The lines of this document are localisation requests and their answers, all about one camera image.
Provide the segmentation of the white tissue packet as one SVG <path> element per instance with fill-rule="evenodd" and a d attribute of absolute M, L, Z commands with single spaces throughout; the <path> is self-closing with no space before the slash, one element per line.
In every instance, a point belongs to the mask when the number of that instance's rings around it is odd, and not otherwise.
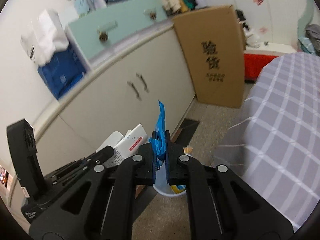
<path fill-rule="evenodd" d="M 113 132 L 96 150 L 99 152 L 106 146 L 114 149 L 114 155 L 105 163 L 105 167 L 120 165 L 122 161 L 136 154 L 139 146 L 147 143 L 148 136 L 142 124 L 138 124 L 133 130 L 128 130 L 125 135 Z"/>

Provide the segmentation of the blue wrapper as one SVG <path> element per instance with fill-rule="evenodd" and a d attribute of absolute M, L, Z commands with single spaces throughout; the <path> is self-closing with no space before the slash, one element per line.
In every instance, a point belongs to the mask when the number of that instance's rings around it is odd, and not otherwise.
<path fill-rule="evenodd" d="M 165 161 L 167 151 L 166 129 L 165 129 L 165 108 L 161 101 L 159 104 L 159 116 L 155 126 L 155 139 L 150 138 L 152 150 L 156 156 L 156 168 L 159 170 Z"/>

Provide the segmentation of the light blue trash bin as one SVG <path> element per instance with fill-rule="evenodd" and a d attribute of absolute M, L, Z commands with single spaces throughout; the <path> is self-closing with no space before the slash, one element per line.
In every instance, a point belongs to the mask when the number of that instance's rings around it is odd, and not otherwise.
<path fill-rule="evenodd" d="M 180 197 L 186 194 L 185 185 L 169 185 L 167 183 L 166 163 L 163 162 L 161 167 L 156 171 L 156 180 L 153 188 L 165 197 Z"/>

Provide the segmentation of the grey plaid bed sheet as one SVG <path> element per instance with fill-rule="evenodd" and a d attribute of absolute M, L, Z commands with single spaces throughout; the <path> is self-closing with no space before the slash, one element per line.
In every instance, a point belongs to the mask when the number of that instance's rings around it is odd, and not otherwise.
<path fill-rule="evenodd" d="M 319 57 L 272 60 L 214 150 L 298 230 L 319 202 Z"/>

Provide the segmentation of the black floor mat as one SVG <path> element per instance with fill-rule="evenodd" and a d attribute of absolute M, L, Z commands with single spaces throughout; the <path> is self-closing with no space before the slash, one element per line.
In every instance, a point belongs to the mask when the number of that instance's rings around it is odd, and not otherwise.
<path fill-rule="evenodd" d="M 187 147 L 199 124 L 200 122 L 197 120 L 184 119 L 171 141 L 183 147 Z"/>

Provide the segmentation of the white low cabinet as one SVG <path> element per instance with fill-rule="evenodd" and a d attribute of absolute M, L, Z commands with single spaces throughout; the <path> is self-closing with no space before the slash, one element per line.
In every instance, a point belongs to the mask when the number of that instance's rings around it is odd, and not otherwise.
<path fill-rule="evenodd" d="M 174 132 L 194 96 L 178 38 L 167 25 L 90 72 L 31 123 L 41 171 L 90 155 L 115 131 L 141 124 L 150 134 L 159 103 Z"/>

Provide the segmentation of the blue shopping bag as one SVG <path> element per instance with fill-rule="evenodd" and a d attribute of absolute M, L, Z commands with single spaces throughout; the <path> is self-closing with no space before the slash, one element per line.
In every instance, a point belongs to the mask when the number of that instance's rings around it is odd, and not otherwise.
<path fill-rule="evenodd" d="M 57 52 L 51 61 L 37 69 L 41 79 L 56 100 L 62 98 L 86 74 L 73 47 Z"/>

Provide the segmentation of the red storage box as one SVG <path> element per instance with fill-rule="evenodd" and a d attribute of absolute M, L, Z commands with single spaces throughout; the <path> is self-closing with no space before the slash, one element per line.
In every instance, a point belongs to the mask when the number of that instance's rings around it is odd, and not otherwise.
<path fill-rule="evenodd" d="M 261 70 L 278 56 L 261 55 L 261 54 L 245 54 L 245 81 L 255 81 Z"/>

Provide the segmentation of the white plastic bag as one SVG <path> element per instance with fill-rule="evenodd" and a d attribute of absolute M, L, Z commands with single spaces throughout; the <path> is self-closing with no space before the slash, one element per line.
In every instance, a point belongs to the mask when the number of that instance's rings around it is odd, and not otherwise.
<path fill-rule="evenodd" d="M 31 22 L 31 29 L 21 36 L 21 46 L 29 59 L 38 67 L 49 63 L 55 53 L 65 51 L 69 41 L 55 10 L 41 12 Z"/>

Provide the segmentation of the mint green drawer unit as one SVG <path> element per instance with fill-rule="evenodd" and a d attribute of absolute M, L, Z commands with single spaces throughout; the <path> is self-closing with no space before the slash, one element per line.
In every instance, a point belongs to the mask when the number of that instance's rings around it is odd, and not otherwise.
<path fill-rule="evenodd" d="M 161 0 L 129 0 L 98 9 L 71 23 L 65 32 L 87 61 L 119 41 L 167 19 Z"/>

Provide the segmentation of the large cardboard box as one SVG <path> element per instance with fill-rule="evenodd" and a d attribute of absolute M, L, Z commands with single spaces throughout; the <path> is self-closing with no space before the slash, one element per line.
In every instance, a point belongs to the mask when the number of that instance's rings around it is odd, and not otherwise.
<path fill-rule="evenodd" d="M 172 21 L 197 100 L 240 108 L 245 84 L 244 44 L 234 7 L 194 10 Z"/>

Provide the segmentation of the white bag on shelf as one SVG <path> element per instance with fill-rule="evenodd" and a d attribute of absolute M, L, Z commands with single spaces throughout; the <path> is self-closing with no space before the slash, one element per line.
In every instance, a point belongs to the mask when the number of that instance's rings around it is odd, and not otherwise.
<path fill-rule="evenodd" d="M 246 45 L 252 48 L 260 47 L 260 36 L 255 32 L 254 29 L 247 30 L 244 28 Z"/>

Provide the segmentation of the grey folded blanket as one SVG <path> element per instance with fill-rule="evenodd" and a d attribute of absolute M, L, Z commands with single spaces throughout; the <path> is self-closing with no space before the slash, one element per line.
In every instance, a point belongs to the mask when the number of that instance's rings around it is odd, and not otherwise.
<path fill-rule="evenodd" d="M 298 38 L 303 52 L 319 56 L 319 31 L 320 26 L 310 24 L 305 29 L 305 35 Z"/>

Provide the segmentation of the pink butterfly wall sticker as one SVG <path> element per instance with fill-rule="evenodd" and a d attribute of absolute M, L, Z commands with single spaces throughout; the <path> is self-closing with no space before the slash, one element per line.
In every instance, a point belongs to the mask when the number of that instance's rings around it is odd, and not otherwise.
<path fill-rule="evenodd" d="M 262 3 L 264 2 L 264 0 L 253 0 L 253 2 L 254 2 L 257 6 L 261 6 Z"/>

